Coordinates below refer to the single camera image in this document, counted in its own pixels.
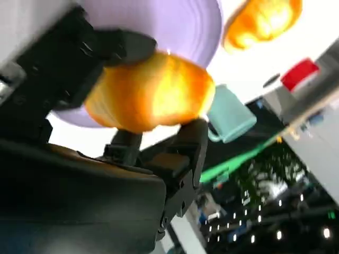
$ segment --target green light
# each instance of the green light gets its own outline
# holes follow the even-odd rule
[[[331,220],[334,220],[334,219],[335,219],[335,213],[334,213],[333,211],[328,212],[327,215],[328,215],[328,218],[329,218],[329,219],[331,219]]]

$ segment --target red object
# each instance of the red object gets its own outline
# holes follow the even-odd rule
[[[290,91],[296,91],[305,86],[319,72],[319,67],[309,58],[296,64],[282,78],[281,82]]]

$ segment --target black machinery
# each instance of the black machinery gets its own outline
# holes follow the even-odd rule
[[[183,125],[150,161],[138,159],[142,135],[127,131],[99,158],[48,143],[51,110],[79,107],[103,66],[145,59],[155,46],[95,30],[74,6],[0,70],[0,253],[149,253],[186,212],[207,148],[204,120]]]

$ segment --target orange ball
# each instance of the orange ball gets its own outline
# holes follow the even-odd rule
[[[85,106],[103,126],[140,133],[198,118],[211,106],[214,93],[206,70],[157,52],[144,62],[105,68]]]
[[[302,12],[302,0],[249,0],[228,27],[224,47],[247,49],[271,41],[292,27]]]

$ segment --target purple plate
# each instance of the purple plate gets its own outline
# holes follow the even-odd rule
[[[207,68],[222,35],[217,0],[83,0],[89,22],[96,28],[123,28],[147,34],[158,49]],[[84,107],[55,112],[68,123],[100,128]]]

